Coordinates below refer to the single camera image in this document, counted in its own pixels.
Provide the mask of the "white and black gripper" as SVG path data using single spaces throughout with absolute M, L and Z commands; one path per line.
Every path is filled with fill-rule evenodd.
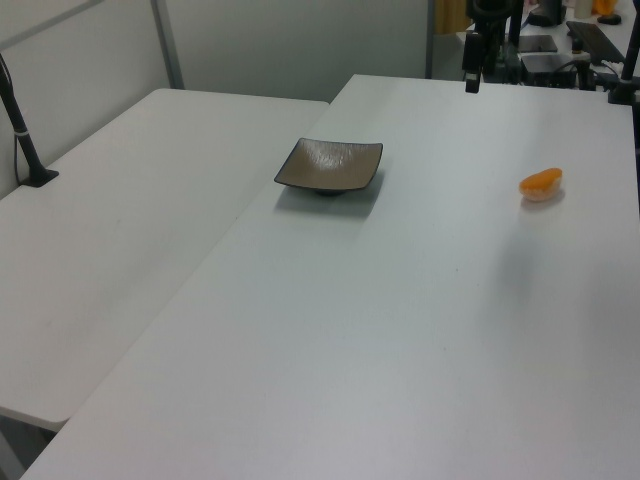
M 462 69 L 465 74 L 465 92 L 479 92 L 484 60 L 484 37 L 478 32 L 467 32 L 465 35 Z

